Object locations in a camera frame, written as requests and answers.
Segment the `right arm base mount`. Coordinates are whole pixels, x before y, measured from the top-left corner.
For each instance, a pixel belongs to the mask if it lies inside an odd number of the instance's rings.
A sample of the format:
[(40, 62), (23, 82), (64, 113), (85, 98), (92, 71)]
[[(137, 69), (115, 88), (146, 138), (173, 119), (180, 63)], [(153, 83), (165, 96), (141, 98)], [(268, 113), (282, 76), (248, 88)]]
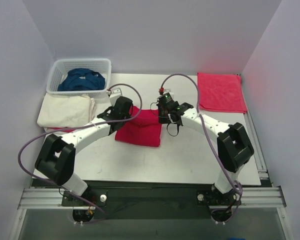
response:
[(196, 192), (196, 201), (198, 205), (203, 206), (235, 206), (241, 204), (239, 195), (234, 191), (230, 190), (227, 193), (222, 194), (219, 190), (211, 189), (200, 189)]

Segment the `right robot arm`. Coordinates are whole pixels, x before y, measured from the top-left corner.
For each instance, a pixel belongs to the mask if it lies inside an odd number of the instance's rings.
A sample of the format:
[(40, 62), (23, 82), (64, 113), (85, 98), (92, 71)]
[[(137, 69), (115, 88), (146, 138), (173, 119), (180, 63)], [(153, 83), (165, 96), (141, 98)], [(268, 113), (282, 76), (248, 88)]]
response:
[(255, 153), (245, 127), (239, 122), (229, 124), (214, 119), (189, 103), (180, 104), (173, 100), (169, 92), (162, 93), (157, 98), (156, 105), (160, 123), (193, 129), (205, 135), (211, 147), (211, 140), (215, 140), (217, 149), (213, 148), (212, 153), (216, 156), (221, 171), (213, 184), (215, 189), (212, 190), (211, 197), (215, 203), (223, 204), (229, 199), (230, 191), (239, 189), (236, 182), (239, 173)]

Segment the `crimson red t-shirt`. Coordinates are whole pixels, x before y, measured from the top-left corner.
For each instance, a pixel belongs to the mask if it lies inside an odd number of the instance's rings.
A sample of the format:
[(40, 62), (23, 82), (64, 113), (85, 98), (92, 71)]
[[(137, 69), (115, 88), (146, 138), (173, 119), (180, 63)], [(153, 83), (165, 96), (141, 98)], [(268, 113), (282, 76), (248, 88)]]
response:
[(158, 148), (161, 144), (161, 131), (158, 110), (142, 109), (136, 118), (127, 121), (116, 132), (114, 139), (131, 145)]

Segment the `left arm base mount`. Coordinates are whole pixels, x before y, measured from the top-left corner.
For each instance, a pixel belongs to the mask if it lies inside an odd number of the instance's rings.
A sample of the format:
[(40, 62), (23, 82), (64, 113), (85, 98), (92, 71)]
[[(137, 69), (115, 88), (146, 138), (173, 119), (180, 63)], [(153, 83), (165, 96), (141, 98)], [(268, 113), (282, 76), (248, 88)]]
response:
[(108, 192), (106, 190), (88, 187), (80, 198), (74, 196), (69, 190), (63, 192), (61, 205), (63, 207), (88, 207), (90, 204), (87, 201), (98, 207), (106, 206), (108, 199)]

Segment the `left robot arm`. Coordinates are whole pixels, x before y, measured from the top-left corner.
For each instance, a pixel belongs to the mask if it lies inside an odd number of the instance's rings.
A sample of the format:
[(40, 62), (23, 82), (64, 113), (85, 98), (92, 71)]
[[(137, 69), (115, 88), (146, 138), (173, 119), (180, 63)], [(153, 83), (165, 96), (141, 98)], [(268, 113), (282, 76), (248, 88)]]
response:
[(103, 113), (92, 120), (92, 127), (78, 129), (61, 136), (50, 134), (35, 162), (35, 169), (58, 186), (74, 193), (73, 200), (80, 206), (91, 201), (88, 184), (74, 173), (76, 154), (93, 142), (107, 137), (124, 126), (131, 117), (133, 101), (120, 96)]

